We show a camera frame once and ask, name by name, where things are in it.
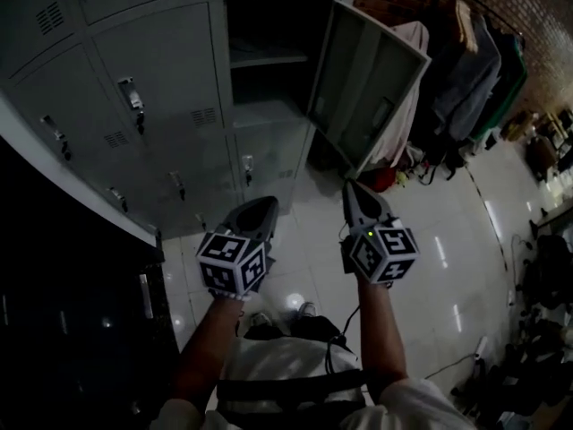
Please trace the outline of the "green hanging garment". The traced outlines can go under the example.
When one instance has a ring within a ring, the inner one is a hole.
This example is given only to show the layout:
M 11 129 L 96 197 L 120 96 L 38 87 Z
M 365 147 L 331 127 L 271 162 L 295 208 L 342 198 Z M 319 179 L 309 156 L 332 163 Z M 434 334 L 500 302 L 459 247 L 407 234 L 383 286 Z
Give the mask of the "green hanging garment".
M 474 140 L 480 139 L 500 123 L 527 79 L 526 64 L 518 39 L 514 35 L 500 34 L 494 40 L 501 57 L 499 80 L 470 133 Z

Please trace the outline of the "person's white shirt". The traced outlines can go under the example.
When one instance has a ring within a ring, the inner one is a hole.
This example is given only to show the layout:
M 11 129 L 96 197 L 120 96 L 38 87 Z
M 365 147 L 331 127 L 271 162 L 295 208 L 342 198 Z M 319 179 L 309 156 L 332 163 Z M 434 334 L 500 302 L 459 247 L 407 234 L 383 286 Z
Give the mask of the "person's white shirt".
M 357 368 L 353 353 L 315 340 L 283 337 L 238 339 L 221 374 L 240 383 L 317 378 L 331 355 L 336 371 Z M 406 378 L 387 387 L 377 402 L 366 403 L 360 387 L 336 391 L 316 406 L 302 403 L 291 422 L 271 399 L 220 399 L 201 413 L 182 399 L 168 400 L 150 430 L 475 430 L 432 382 Z

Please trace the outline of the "black office chair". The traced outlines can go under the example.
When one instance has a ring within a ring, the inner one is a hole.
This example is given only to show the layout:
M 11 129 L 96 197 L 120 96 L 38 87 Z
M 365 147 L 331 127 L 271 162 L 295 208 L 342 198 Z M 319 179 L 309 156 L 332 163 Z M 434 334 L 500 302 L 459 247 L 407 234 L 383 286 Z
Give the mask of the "black office chair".
M 562 236 L 539 236 L 537 256 L 526 266 L 521 292 L 527 308 L 573 306 L 573 253 Z
M 508 345 L 499 365 L 476 359 L 469 377 L 450 395 L 476 424 L 495 428 L 505 413 L 530 417 L 541 405 L 555 406 L 572 396 L 573 361 L 563 350 L 542 354 L 533 346 Z

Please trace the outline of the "grey hanging jacket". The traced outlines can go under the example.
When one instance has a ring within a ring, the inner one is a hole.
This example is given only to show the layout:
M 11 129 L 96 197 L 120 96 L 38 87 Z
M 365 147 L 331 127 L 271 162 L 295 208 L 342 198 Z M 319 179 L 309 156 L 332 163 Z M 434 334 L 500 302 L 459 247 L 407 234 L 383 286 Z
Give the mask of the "grey hanging jacket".
M 451 42 L 451 70 L 434 106 L 440 132 L 463 141 L 472 132 L 495 86 L 501 67 L 500 52 L 483 16 L 472 20 L 479 47 L 473 54 Z

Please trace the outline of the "black metal clothes rack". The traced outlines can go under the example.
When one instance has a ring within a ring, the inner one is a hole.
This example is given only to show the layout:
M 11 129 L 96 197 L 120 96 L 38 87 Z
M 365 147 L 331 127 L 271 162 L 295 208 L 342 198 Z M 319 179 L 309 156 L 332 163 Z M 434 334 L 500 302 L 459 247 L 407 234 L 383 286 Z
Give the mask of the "black metal clothes rack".
M 507 22 L 500 14 L 498 14 L 496 11 L 494 11 L 492 8 L 490 8 L 487 4 L 482 3 L 479 0 L 474 0 L 474 2 L 476 4 L 479 4 L 480 9 L 479 9 L 479 11 L 474 11 L 473 8 L 471 6 L 469 6 L 471 9 L 472 20 L 477 15 L 483 16 L 485 21 L 486 21 L 487 29 L 490 32 L 490 34 L 492 35 L 493 40 L 497 36 L 499 36 L 500 34 L 514 35 L 518 39 L 522 53 L 523 53 L 523 49 L 525 46 L 525 39 L 524 39 L 523 35 L 517 29 L 515 29 L 509 22 Z M 452 20 L 453 39 L 451 42 L 454 43 L 457 47 L 462 47 L 462 48 L 466 49 L 465 46 L 459 42 L 458 21 L 457 21 L 456 15 L 455 15 L 455 3 L 456 3 L 456 0 L 449 0 L 449 2 L 447 4 L 442 5 L 442 4 L 440 4 L 440 0 L 431 0 L 430 5 L 428 6 L 428 8 L 425 10 L 425 12 L 423 14 L 422 21 L 427 26 L 427 28 L 430 32 L 430 30 L 431 30 L 430 26 L 432 25 L 432 18 L 437 16 L 439 13 L 445 13 Z M 424 121 L 424 118 L 423 118 L 423 116 L 424 116 L 423 93 L 422 93 L 421 104 L 422 104 L 422 110 L 421 110 L 421 112 L 417 113 L 416 116 L 421 121 L 420 127 L 423 131 L 423 121 Z M 481 138 L 483 138 L 492 129 L 487 131 Z M 424 148 L 425 153 L 438 140 L 452 140 L 447 133 L 440 132 L 438 129 L 435 131 L 435 133 L 436 133 L 436 135 L 433 138 L 433 140 L 430 142 L 430 145 L 428 148 L 426 148 L 424 146 L 427 143 L 427 141 L 422 136 L 422 144 L 423 144 L 423 148 Z M 465 144 L 467 144 L 469 142 L 478 142 L 480 139 L 474 140 L 470 137 L 470 134 L 469 134 L 465 138 L 465 140 L 459 141 L 459 142 L 455 141 L 455 142 L 458 142 L 460 144 L 460 148 L 462 148 Z

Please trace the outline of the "person's left forearm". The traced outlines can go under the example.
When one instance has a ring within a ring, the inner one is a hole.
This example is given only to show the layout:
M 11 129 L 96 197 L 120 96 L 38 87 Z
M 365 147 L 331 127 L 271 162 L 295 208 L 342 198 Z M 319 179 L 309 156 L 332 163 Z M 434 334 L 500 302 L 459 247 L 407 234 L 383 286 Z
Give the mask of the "person's left forearm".
M 189 401 L 203 412 L 218 383 L 244 301 L 215 298 L 184 347 L 171 382 L 171 397 Z

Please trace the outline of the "beige hanging cloth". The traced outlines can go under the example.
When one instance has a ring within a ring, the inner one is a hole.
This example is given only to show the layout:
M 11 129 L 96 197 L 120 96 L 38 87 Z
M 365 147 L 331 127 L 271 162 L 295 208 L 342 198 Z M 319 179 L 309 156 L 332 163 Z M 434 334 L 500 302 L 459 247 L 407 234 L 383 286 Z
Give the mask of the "beige hanging cloth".
M 479 47 L 473 28 L 471 9 L 463 0 L 456 0 L 455 15 L 458 21 L 459 42 L 465 46 L 466 51 L 477 54 Z

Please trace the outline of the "person's black trousers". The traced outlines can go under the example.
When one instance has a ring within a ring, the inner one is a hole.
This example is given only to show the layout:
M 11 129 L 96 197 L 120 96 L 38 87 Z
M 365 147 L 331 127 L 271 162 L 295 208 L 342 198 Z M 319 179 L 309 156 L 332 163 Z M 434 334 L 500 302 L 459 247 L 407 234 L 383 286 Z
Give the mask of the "person's black trousers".
M 346 345 L 346 336 L 336 325 L 322 315 L 296 319 L 290 325 L 290 335 L 295 338 L 320 342 L 333 340 L 334 344 L 341 347 Z M 272 323 L 270 326 L 249 328 L 244 338 L 248 340 L 274 340 L 284 336 L 285 333 L 275 323 Z

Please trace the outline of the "grey metal locker cabinet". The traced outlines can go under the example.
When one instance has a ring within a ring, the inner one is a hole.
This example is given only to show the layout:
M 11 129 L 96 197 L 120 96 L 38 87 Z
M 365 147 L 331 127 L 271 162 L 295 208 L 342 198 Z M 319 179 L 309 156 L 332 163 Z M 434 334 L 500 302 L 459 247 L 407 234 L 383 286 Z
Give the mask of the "grey metal locker cabinet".
M 352 1 L 0 0 L 0 137 L 145 235 L 287 213 L 313 137 L 358 176 L 430 62 Z

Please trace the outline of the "black hanging garment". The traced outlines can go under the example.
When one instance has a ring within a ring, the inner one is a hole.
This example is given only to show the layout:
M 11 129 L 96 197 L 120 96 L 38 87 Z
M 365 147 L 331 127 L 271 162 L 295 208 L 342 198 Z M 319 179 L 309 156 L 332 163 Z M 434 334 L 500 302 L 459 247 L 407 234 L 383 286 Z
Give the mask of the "black hanging garment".
M 428 55 L 432 59 L 423 78 L 423 137 L 429 147 L 435 137 L 435 131 L 440 127 L 440 119 L 435 111 L 434 102 L 442 93 L 446 79 L 451 70 L 451 41 L 453 39 L 452 20 L 445 14 L 439 13 L 432 18 L 430 26 L 430 44 Z

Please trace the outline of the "red bag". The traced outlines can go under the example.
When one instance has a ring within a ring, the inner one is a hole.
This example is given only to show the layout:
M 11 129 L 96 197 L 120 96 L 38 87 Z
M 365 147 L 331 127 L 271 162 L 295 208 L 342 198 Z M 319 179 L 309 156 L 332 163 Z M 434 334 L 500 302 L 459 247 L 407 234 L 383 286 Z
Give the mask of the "red bag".
M 395 168 L 377 168 L 372 172 L 372 190 L 382 193 L 391 188 L 397 180 Z

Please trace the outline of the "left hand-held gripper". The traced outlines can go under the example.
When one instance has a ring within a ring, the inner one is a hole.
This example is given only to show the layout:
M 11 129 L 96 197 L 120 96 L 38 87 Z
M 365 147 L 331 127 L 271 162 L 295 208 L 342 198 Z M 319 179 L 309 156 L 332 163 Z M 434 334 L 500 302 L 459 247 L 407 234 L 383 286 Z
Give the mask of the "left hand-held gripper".
M 220 232 L 207 232 L 195 255 L 203 285 L 216 294 L 249 297 L 258 293 L 275 260 L 269 256 L 279 202 L 265 196 L 231 210 Z

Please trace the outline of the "person's right forearm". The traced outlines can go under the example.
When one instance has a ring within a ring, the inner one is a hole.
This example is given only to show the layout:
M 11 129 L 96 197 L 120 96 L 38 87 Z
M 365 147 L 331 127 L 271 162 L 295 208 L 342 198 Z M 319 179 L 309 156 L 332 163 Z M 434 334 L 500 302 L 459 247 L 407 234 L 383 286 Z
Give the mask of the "person's right forearm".
M 406 354 L 392 310 L 389 290 L 357 279 L 360 305 L 361 361 L 374 401 L 391 384 L 408 377 Z

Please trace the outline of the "dark glass door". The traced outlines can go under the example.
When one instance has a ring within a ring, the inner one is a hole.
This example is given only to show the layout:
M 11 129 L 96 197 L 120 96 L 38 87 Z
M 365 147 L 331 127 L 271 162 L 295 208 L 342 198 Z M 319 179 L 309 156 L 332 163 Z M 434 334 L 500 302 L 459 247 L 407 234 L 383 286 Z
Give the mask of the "dark glass door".
M 0 137 L 0 430 L 148 430 L 178 355 L 163 260 Z

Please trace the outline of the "black backpack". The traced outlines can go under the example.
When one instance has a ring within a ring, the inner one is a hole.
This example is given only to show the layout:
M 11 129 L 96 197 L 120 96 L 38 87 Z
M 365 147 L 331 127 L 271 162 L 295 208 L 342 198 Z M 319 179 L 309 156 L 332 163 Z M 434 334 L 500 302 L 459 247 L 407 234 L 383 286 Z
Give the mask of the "black backpack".
M 551 141 L 545 136 L 535 136 L 526 146 L 526 163 L 537 181 L 546 181 L 549 171 L 559 161 Z

